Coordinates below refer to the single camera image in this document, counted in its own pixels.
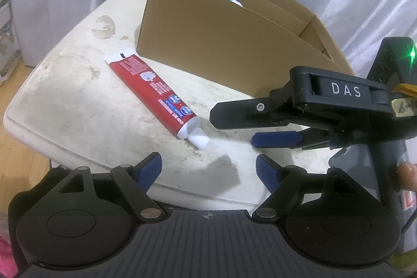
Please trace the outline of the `pink plastic bag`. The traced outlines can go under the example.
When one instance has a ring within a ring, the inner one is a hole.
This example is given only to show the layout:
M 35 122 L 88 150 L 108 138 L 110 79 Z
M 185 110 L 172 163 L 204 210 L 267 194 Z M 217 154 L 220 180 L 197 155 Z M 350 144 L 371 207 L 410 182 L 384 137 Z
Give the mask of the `pink plastic bag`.
M 11 244 L 6 236 L 0 237 L 0 272 L 4 277 L 15 277 L 18 273 Z

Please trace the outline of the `brown cardboard box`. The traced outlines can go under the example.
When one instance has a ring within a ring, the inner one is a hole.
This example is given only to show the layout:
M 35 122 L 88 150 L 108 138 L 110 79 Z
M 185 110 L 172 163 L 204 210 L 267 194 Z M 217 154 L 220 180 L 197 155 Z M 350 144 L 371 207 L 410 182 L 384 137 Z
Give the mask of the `brown cardboard box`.
M 253 97 L 284 86 L 296 66 L 352 74 L 320 19 L 295 0 L 147 0 L 142 57 Z

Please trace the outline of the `red toothpaste tube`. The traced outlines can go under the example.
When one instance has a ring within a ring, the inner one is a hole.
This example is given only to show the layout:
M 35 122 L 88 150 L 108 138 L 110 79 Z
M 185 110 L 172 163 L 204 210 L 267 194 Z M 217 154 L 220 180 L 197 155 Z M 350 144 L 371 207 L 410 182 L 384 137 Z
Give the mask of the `red toothpaste tube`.
M 107 57 L 106 64 L 171 134 L 199 150 L 207 147 L 200 118 L 134 49 Z

